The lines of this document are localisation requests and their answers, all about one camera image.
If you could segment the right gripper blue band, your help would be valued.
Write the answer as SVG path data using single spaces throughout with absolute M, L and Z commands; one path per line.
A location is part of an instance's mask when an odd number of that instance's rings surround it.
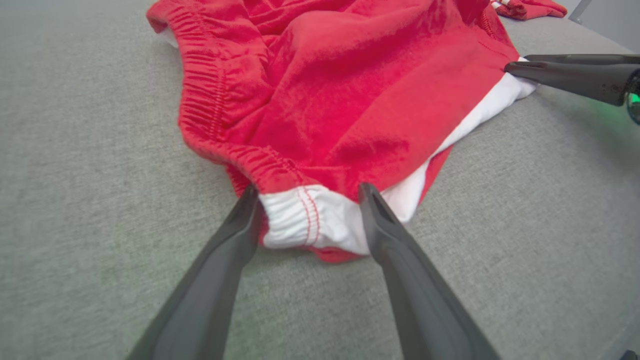
M 530 54 L 505 71 L 537 84 L 620 107 L 640 125 L 640 55 Z

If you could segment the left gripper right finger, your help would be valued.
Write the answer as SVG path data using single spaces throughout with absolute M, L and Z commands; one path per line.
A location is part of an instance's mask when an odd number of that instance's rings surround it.
M 370 183 L 358 189 L 370 255 L 381 267 L 405 360 L 497 360 L 498 353 Z

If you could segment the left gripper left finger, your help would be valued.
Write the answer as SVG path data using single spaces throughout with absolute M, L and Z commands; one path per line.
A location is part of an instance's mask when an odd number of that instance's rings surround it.
M 248 186 L 129 353 L 130 360 L 221 360 L 243 269 L 258 248 L 261 203 Z

